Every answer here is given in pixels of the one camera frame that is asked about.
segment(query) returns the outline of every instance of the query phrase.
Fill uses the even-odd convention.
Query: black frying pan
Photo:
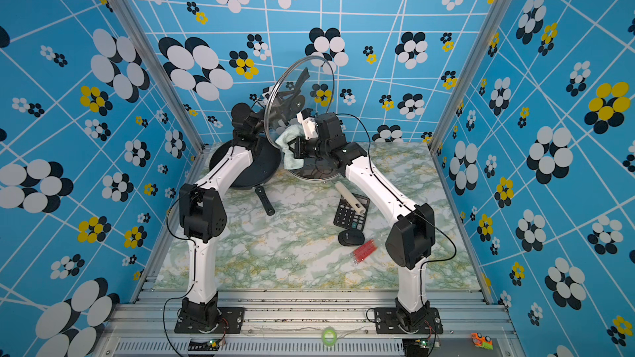
[[[234,183],[231,184],[231,187],[240,190],[247,190],[254,187],[267,215],[271,216],[275,214],[275,210],[271,205],[271,202],[269,202],[269,198],[267,198],[265,188],[262,187],[262,184],[266,183],[274,176],[275,171],[278,167],[280,167],[282,154],[280,149],[270,144],[266,138],[258,138],[260,140],[256,146],[256,152],[253,155],[253,162],[249,167],[243,170],[242,173],[240,173]],[[210,171],[216,167],[218,163],[220,163],[220,160],[222,160],[222,158],[227,154],[227,151],[231,148],[231,146],[232,141],[228,140],[216,149],[216,152],[211,155]]]

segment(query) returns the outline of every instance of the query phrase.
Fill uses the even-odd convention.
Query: light blue cloth
[[[284,132],[275,140],[275,143],[282,148],[284,158],[282,159],[282,165],[285,170],[297,170],[304,167],[304,159],[296,159],[293,157],[293,152],[289,148],[289,142],[297,137],[304,137],[304,130],[299,124],[292,124],[284,130]]]

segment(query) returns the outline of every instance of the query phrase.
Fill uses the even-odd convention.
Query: table
[[[220,146],[215,144],[211,151]],[[395,186],[417,203],[428,203],[435,225],[456,244],[456,257],[433,262],[425,283],[430,290],[479,290],[465,244],[452,215],[433,158],[425,143],[373,142],[371,157]],[[208,166],[204,166],[204,175]],[[353,193],[361,191],[346,179]],[[229,189],[223,199],[228,223],[218,242],[218,289],[397,289],[397,265],[385,251],[389,225],[371,203],[364,235],[378,250],[355,265],[337,241],[341,227],[333,225],[340,194],[333,183],[309,184],[282,167],[265,185],[275,214],[267,216],[253,190]],[[178,236],[183,235],[179,228]],[[451,243],[439,232],[432,258],[452,254]],[[187,242],[174,240],[155,282],[155,289],[185,290],[189,275]]]

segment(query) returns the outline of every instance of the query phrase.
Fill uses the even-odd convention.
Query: wall
[[[193,153],[172,155],[180,126],[107,0],[0,12],[0,355],[83,356],[143,281]]]
[[[293,62],[316,50],[333,61],[334,110],[361,116],[375,139],[421,140],[435,129],[492,2],[130,0],[130,5],[167,64],[185,110],[212,143],[229,139],[234,104],[251,103],[250,94],[261,94]],[[314,44],[322,35],[326,39]],[[196,38],[212,50],[198,61],[203,66],[191,54],[168,55],[172,45],[193,51],[191,46],[201,44]],[[404,49],[402,42],[411,43]],[[241,60],[252,67],[240,67]],[[353,118],[344,119],[344,126],[349,139],[366,140]]]
[[[634,3],[513,0],[438,152],[528,356],[635,354]]]

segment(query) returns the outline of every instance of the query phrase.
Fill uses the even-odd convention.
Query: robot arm
[[[430,256],[435,243],[434,211],[428,204],[419,206],[407,198],[357,143],[347,142],[335,114],[313,118],[311,110],[305,109],[297,117],[305,136],[295,140],[294,156],[328,160],[377,205],[392,225],[385,246],[399,266],[397,316],[403,329],[416,331],[424,325],[429,308],[422,278],[425,278],[424,260]]]
[[[187,285],[190,291],[182,302],[182,316],[204,327],[214,327],[217,322],[216,247],[227,224],[221,199],[252,161],[249,149],[233,146],[207,175],[180,190],[181,225],[191,240]]]

